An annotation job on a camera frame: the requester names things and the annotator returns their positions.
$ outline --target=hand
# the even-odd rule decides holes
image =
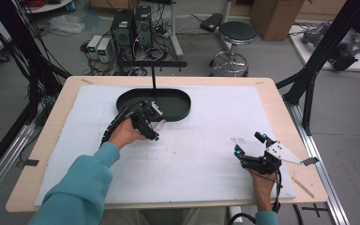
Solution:
[[[134,130],[130,118],[127,118],[113,131],[108,141],[122,149],[125,145],[136,140],[145,140],[145,137]]]
[[[255,171],[249,171],[253,179],[254,198],[259,211],[271,211],[271,190],[277,180],[275,172],[271,174],[258,174]]]

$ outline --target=teal sleeve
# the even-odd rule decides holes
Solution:
[[[277,225],[277,213],[274,211],[261,211],[256,213],[256,225]]]
[[[119,159],[110,142],[92,156],[80,156],[63,179],[45,195],[29,224],[99,224],[113,174],[109,168]]]

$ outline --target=person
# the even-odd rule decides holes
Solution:
[[[145,137],[136,132],[128,118],[112,133],[93,156],[79,156],[63,179],[45,195],[42,205],[28,224],[99,224],[104,201],[113,174],[110,167],[120,158],[127,144]],[[277,224],[277,214],[271,211],[270,194],[275,177],[266,178],[252,172],[255,199],[258,206],[257,224]]]

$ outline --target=round stool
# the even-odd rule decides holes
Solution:
[[[221,69],[233,74],[234,77],[238,73],[242,73],[244,77],[248,76],[248,62],[241,54],[235,52],[237,45],[250,44],[257,36],[256,30],[249,24],[244,22],[225,22],[219,29],[219,33],[224,41],[231,43],[229,52],[219,52],[213,57],[210,66],[213,71],[209,77],[215,75],[216,69]]]

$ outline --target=gray floor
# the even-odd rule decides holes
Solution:
[[[41,14],[37,20],[41,23],[51,17],[66,13],[56,10]],[[75,14],[83,18],[89,17],[86,30],[71,37],[65,33],[47,33],[44,41],[70,73],[82,75],[87,69],[87,61],[80,46],[93,34],[105,33],[109,30],[110,20],[97,20],[90,12],[77,11]],[[195,20],[192,17],[179,20],[178,27]],[[247,22],[247,19],[236,19]],[[198,27],[191,22],[186,27]],[[207,76],[211,68],[208,66],[213,55],[222,46],[215,36],[187,37],[179,36],[185,53],[184,60],[188,67],[181,72],[178,69],[164,69],[159,76]],[[250,65],[250,77],[269,77],[279,82],[300,70],[303,66],[291,42],[265,42],[258,37],[248,46],[241,46],[238,52],[243,54]],[[287,92],[289,87],[280,93]],[[0,141],[20,115],[27,103],[27,81],[11,60],[0,62]],[[360,224],[360,72],[335,72],[322,70],[316,81],[314,103],[311,116],[311,131],[322,155],[323,163],[332,179],[337,195],[344,207],[351,224]],[[13,167],[0,185],[0,224],[26,224],[31,214],[10,214],[5,205],[11,190],[15,186],[22,169]],[[325,208],[325,203],[317,204]],[[302,207],[313,207],[312,204],[299,205],[305,224],[332,224],[328,212],[302,210]],[[244,211],[253,214],[255,207],[244,207]],[[298,224],[296,214],[291,205],[283,205],[278,214],[280,224]]]

